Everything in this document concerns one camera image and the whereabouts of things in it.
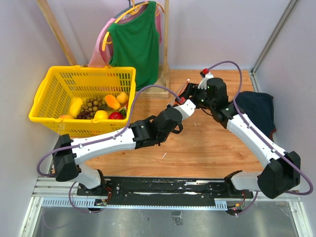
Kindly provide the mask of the clear orange zip bag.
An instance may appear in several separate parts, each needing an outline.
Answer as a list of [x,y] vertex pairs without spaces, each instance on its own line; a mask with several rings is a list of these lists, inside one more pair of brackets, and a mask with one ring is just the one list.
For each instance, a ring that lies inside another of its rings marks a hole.
[[[180,95],[184,92],[184,90],[187,87],[189,82],[190,82],[190,79],[186,79],[185,82],[177,89],[176,94],[178,97],[180,97]],[[172,106],[174,106],[176,104],[178,104],[176,98],[170,102],[170,105],[172,105]]]

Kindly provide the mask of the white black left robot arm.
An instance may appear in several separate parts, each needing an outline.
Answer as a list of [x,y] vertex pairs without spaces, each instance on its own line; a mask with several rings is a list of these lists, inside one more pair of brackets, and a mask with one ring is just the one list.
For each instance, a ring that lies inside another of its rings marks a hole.
[[182,121],[189,116],[182,106],[168,106],[158,116],[138,120],[115,132],[73,140],[68,134],[62,135],[54,147],[57,150],[53,154],[55,180],[78,182],[94,195],[101,195],[106,189],[103,174],[86,166],[87,160],[118,151],[160,145],[170,133],[180,133]]

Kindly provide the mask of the red apple toy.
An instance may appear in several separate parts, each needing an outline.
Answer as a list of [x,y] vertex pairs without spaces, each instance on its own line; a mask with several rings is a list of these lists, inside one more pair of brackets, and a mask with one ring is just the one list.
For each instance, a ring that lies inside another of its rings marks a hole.
[[120,113],[120,112],[112,112],[108,119],[118,119],[118,120],[121,120],[121,119],[124,119],[124,116]]

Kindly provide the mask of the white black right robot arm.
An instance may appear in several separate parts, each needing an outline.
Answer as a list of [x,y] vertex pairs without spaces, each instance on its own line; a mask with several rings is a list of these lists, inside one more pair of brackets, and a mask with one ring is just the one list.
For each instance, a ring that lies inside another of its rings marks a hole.
[[224,193],[234,198],[241,190],[253,190],[274,199],[298,186],[299,155],[295,151],[288,153],[271,141],[236,102],[228,101],[227,87],[221,78],[203,81],[203,86],[187,83],[180,97],[191,100],[197,109],[210,110],[211,116],[238,137],[263,167],[262,172],[236,171],[226,176]]

